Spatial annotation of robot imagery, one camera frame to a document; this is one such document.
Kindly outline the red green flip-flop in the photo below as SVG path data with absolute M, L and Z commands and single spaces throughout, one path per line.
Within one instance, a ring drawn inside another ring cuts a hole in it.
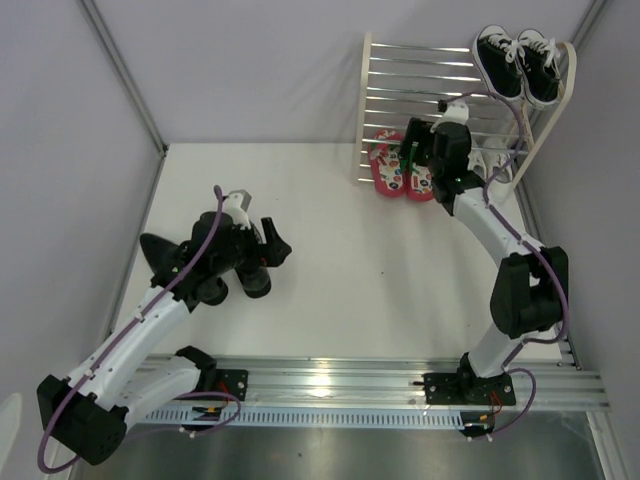
M 369 145 L 368 159 L 377 193 L 390 198 L 406 191 L 405 169 L 398 152 L 402 135 L 391 129 L 379 130 Z
M 404 184 L 407 197 L 414 202 L 428 202 L 434 198 L 432 175 L 426 166 L 405 160 Z

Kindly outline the white sneaker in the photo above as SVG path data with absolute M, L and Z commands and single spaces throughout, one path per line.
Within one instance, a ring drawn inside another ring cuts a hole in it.
M 468 170 L 482 179 L 487 178 L 487 167 L 482 152 L 472 149 L 468 155 Z
M 510 158 L 508 141 L 504 137 L 487 137 L 481 146 L 481 154 L 486 167 L 486 179 L 495 177 L 490 186 L 492 195 L 497 203 L 504 204 L 513 180 L 512 168 L 506 167 Z

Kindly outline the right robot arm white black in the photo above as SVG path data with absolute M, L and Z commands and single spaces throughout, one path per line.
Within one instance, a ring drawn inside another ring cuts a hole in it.
M 471 145 L 463 123 L 412 118 L 399 151 L 401 159 L 429 170 L 435 200 L 497 266 L 487 332 L 454 372 L 426 373 L 419 384 L 429 405 L 512 406 L 512 361 L 567 319 L 569 261 L 562 248 L 519 232 L 492 203 L 487 182 L 468 167 Z

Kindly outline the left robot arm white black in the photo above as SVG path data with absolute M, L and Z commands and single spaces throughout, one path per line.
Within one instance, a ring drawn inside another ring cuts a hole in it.
M 217 306 L 228 295 L 223 274 L 236 273 L 253 299 L 271 290 L 269 269 L 282 265 L 292 248 L 264 217 L 259 225 L 227 212 L 206 212 L 191 237 L 175 244 L 159 235 L 139 238 L 153 272 L 131 318 L 66 377 L 47 376 L 37 388 L 45 438 L 54 438 L 90 465 L 107 460 L 129 431 L 174 399 L 225 399 L 243 395 L 222 389 L 211 355 L 193 347 L 177 350 L 151 373 L 134 375 L 155 346 L 198 306 Z

